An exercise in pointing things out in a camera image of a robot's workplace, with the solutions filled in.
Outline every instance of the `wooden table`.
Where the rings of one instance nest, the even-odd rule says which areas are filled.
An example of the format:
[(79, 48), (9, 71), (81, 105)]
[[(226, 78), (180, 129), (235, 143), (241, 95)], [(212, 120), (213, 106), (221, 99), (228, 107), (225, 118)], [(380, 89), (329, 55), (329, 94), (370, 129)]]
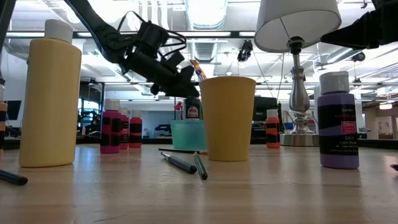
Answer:
[(158, 147), (170, 146), (108, 155), (77, 146), (73, 165), (39, 169), (19, 168), (17, 151), (6, 151), (0, 169), (29, 182), (0, 182), (0, 223), (398, 223), (398, 172), (389, 167), (398, 151), (361, 149), (359, 170), (334, 170), (320, 167), (317, 148), (253, 146), (247, 162), (201, 156), (202, 181)]

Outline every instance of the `ceiling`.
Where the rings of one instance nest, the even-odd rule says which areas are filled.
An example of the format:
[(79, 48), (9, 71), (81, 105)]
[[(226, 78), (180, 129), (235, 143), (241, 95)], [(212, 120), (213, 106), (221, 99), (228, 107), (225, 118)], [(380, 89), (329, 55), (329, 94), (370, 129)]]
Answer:
[[(152, 19), (152, 5), (157, 4), (158, 23), (164, 25), (160, 18), (164, 8), (164, 2), (167, 3), (167, 25), (172, 30), (188, 30), (187, 12), (185, 11), (184, 0), (148, 0), (148, 1), (127, 1), (127, 0), (90, 0), (93, 5), (101, 2), (101, 9), (98, 14), (114, 27), (117, 27), (120, 18), (128, 11), (135, 10), (143, 16), (143, 9), (147, 7), (147, 18)], [(366, 9), (361, 9), (363, 0), (339, 0), (338, 6), (342, 17), (342, 27), (352, 24), (360, 18), (365, 12), (374, 10), (373, 4), (369, 1)], [(223, 30), (247, 30), (255, 31), (257, 15), (259, 9), (259, 0), (229, 0), (226, 8), (226, 17)], [(18, 0), (12, 15), (9, 31), (43, 31), (44, 23), (47, 19), (59, 19), (69, 23), (74, 31), (86, 31), (84, 25), (79, 21), (73, 20), (70, 8), (64, 1), (42, 1), (42, 0)], [(127, 22), (121, 28), (123, 31), (131, 30)], [(10, 53), (20, 58), (27, 58), (29, 52), (29, 42), (31, 39), (7, 39), (6, 47)], [(237, 52), (242, 46), (244, 39), (218, 39), (218, 49), (216, 57), (211, 63), (201, 64), (202, 69), (208, 76), (225, 76), (227, 72), (232, 75), (250, 77), (258, 82), (279, 83), (292, 82), (290, 69), (293, 66), (292, 56), (290, 54), (269, 54), (259, 50), (254, 46), (253, 54), (246, 63), (238, 63), (236, 60)], [(79, 47), (83, 52), (82, 58), (82, 77), (95, 78), (99, 82), (124, 82), (125, 79), (118, 75), (118, 67), (107, 62), (100, 54), (96, 52), (96, 45), (92, 39), (74, 39), (73, 44)], [(366, 60), (354, 64), (352, 61), (342, 60), (338, 63), (325, 67), (326, 70), (319, 71), (320, 67), (314, 66), (321, 57), (326, 57), (336, 52), (341, 47), (319, 43), (309, 48), (303, 49), (300, 55), (300, 61), (305, 68), (307, 82), (319, 82), (319, 75), (329, 71), (347, 70), (350, 79), (354, 76), (362, 77), (362, 82), (383, 82), (384, 80), (393, 80), (397, 76), (398, 68), (395, 68), (396, 62), (393, 60), (398, 56), (398, 44), (390, 44), (379, 49), (364, 50)], [(181, 66), (189, 65), (189, 59), (193, 58), (192, 48), (186, 48), (182, 51), (186, 60)], [(391, 66), (385, 72), (374, 74), (374, 72)], [(137, 74), (130, 73), (134, 81), (145, 79)], [(107, 87), (110, 91), (142, 91), (139, 86), (119, 86), (112, 85)], [(277, 93), (278, 85), (270, 87), (259, 86), (258, 95), (271, 96), (271, 93)], [(313, 86), (307, 86), (308, 93), (312, 92)], [(356, 90), (357, 93), (372, 92), (376, 86), (367, 86)], [(279, 98), (281, 100), (289, 98), (291, 86), (282, 86)]]

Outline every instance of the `yellow cup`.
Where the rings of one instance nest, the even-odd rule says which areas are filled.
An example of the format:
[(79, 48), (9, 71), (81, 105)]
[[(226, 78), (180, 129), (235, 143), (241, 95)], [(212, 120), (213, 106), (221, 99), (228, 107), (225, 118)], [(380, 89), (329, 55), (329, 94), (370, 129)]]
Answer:
[(199, 86), (209, 159), (248, 160), (256, 82), (246, 77), (217, 77)]

